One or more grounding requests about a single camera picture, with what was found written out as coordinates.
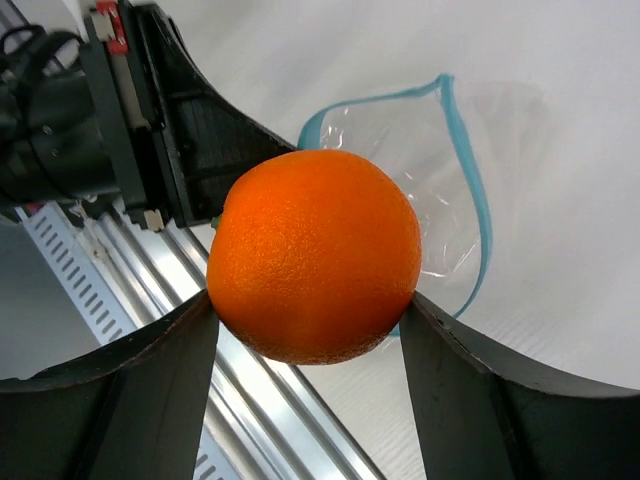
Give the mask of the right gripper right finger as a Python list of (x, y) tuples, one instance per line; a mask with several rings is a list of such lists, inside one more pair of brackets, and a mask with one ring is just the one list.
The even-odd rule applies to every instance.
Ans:
[(518, 353), (421, 294), (400, 339), (428, 478), (638, 478), (638, 391)]

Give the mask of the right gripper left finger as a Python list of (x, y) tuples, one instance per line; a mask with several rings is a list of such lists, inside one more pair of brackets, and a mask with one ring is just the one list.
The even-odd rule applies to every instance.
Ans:
[(218, 334), (201, 291), (86, 355), (3, 380), (2, 478), (192, 478)]

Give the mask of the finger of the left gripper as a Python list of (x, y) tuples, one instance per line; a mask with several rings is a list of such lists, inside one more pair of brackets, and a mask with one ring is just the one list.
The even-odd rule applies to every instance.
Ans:
[(173, 177), (177, 223), (221, 214), (240, 176), (295, 146), (223, 98), (189, 56), (173, 20), (149, 8), (149, 59), (163, 116), (165, 171)]

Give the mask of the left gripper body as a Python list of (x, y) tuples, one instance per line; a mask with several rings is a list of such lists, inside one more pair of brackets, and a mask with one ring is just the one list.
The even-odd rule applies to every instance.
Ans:
[(80, 8), (81, 65), (126, 213), (148, 230), (194, 225), (167, 84), (170, 55), (185, 51), (181, 35), (155, 3), (86, 1)]

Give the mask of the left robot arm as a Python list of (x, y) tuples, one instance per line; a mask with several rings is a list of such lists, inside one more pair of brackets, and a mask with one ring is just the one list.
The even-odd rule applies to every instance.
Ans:
[(119, 195), (160, 231), (218, 216), (233, 183), (289, 142), (225, 100), (156, 4), (97, 1), (87, 33), (22, 27), (1, 54), (1, 205)]

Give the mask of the orange fake fruit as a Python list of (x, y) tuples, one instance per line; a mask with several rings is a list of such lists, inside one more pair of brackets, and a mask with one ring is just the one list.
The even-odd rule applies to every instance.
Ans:
[(369, 352), (408, 307), (422, 260), (416, 214), (368, 160), (306, 150), (231, 188), (207, 290), (226, 328), (270, 359), (335, 364)]

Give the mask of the clear zip top bag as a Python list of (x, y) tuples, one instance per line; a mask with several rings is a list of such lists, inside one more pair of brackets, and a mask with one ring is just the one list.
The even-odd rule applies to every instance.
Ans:
[(297, 145), (358, 154), (391, 177), (420, 224), (418, 292), (454, 318), (469, 308), (489, 266), (493, 229), (453, 76), (329, 105), (304, 124)]

